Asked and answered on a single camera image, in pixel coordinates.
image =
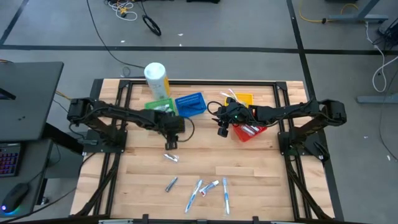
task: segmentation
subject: yellow box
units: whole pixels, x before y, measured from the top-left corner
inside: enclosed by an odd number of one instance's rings
[[[249,105],[253,105],[253,94],[250,93],[235,93],[236,97],[238,97],[239,101],[243,101],[246,103],[246,106]],[[224,102],[225,106],[228,106],[228,103],[226,102],[226,98],[225,98],[225,102]]]

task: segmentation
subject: red container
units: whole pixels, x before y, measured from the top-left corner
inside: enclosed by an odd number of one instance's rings
[[[237,126],[237,127],[233,127],[235,130],[235,133],[238,135],[238,138],[242,141],[242,142],[246,142],[252,138],[254,138],[255,136],[257,136],[258,134],[262,133],[263,131],[265,131],[267,128],[266,127],[256,127],[258,129],[260,129],[260,131],[256,132],[254,135],[250,136],[248,135],[246,132],[244,132],[241,129],[241,126]]]

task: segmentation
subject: computer mouse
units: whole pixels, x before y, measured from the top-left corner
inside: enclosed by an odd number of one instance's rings
[[[10,192],[8,192],[7,196],[2,201],[1,210],[4,213],[13,212],[21,204],[28,191],[28,183],[17,184]]]

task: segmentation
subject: green container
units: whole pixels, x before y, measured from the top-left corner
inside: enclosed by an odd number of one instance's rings
[[[155,109],[158,106],[163,106],[163,105],[169,105],[169,108],[174,111],[175,113],[175,108],[173,104],[173,100],[171,98],[166,99],[166,100],[159,100],[159,101],[153,101],[145,104],[145,109]]]

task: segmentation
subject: toothbrush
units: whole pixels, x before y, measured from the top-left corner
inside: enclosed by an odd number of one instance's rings
[[[203,181],[202,181],[201,179],[198,180],[197,186],[195,187],[195,190],[192,192],[192,195],[191,195],[191,198],[189,199],[188,205],[187,205],[187,207],[185,208],[185,213],[187,213],[188,210],[191,208],[192,203],[193,203],[193,200],[195,199],[195,196],[197,195],[198,190],[199,190],[199,188],[200,188],[202,182],[203,182]]]
[[[225,177],[223,177],[223,185],[224,185],[225,212],[229,215],[229,198],[228,198],[228,191],[226,189]]]

